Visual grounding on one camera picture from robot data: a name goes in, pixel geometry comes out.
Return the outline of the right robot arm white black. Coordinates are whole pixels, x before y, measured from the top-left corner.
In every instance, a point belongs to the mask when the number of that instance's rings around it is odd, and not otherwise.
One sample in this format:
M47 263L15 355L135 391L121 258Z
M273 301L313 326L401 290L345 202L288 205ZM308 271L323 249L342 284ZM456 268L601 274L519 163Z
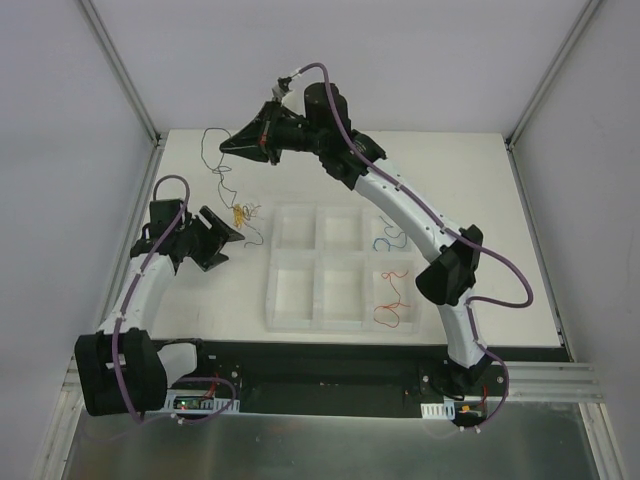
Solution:
M335 84L308 86L303 114L278 99L265 102L220 150L271 165L278 164L285 151L314 154L328 175L386 214L427 262L415 285L436 305L445 329L448 363L440 391L461 397L484 385L490 360L477 343L466 310L480 258L474 247L482 243L483 234L475 225L447 233L440 214L403 191L401 176L383 148L352 128L348 103Z

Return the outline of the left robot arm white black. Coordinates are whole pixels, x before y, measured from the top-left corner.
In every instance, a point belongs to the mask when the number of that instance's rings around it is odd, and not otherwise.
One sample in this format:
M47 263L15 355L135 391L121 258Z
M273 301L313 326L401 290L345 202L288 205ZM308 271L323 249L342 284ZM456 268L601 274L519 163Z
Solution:
M127 278L118 299L93 334L74 347L85 407L92 416L160 410L178 380L204 387L210 363L193 341L156 347L150 330L162 298L184 260L208 272L228 261L223 248L243 235L209 207L191 214L181 199L153 200L150 220L130 250Z

